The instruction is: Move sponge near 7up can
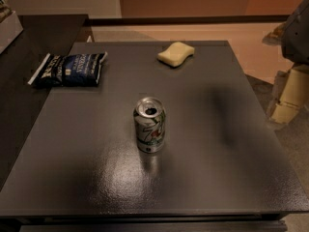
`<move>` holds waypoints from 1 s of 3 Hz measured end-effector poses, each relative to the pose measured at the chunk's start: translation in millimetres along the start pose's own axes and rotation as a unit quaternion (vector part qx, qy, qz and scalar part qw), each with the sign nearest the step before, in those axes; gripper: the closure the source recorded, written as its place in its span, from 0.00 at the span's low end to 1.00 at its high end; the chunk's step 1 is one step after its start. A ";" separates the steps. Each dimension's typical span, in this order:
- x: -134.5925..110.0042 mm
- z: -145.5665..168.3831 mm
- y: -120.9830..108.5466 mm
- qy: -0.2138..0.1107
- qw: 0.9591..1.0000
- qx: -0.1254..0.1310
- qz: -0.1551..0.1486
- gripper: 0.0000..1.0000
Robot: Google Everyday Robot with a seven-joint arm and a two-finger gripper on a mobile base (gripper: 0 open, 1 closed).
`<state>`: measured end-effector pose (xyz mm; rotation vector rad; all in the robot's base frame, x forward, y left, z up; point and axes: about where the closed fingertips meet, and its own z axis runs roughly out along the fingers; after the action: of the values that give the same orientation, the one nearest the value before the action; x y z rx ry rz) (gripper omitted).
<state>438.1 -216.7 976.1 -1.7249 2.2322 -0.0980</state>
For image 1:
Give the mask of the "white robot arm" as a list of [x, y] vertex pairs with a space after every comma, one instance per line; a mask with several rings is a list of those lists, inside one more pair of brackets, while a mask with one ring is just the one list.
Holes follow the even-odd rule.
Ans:
[[282, 56], [292, 63], [274, 79], [267, 118], [272, 124], [288, 125], [309, 102], [309, 0], [302, 0], [288, 19], [263, 38], [278, 44]]

